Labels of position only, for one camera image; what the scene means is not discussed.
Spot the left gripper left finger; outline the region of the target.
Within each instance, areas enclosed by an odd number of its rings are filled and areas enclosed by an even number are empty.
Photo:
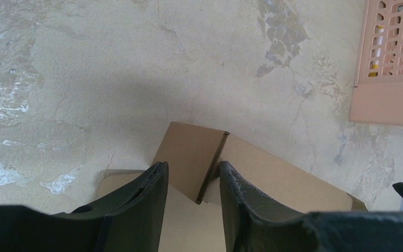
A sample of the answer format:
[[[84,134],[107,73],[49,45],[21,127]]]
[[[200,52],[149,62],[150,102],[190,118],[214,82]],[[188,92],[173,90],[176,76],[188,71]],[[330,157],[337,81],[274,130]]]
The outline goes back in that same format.
[[[71,213],[0,205],[0,251],[158,251],[168,192],[168,164]]]

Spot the brown cardboard box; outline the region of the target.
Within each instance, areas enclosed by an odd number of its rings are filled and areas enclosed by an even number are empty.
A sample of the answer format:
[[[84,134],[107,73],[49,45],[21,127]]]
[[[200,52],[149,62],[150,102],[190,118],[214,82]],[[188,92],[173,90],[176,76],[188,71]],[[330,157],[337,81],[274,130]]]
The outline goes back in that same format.
[[[107,251],[315,251],[290,221],[367,212],[351,194],[222,130],[172,122],[161,173],[110,219]]]

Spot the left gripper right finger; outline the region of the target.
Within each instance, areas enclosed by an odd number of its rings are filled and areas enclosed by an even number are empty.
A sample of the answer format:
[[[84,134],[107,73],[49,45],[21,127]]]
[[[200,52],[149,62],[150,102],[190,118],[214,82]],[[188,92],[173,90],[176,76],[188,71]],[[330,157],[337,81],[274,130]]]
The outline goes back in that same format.
[[[301,213],[219,164],[227,251],[403,251],[403,212]]]

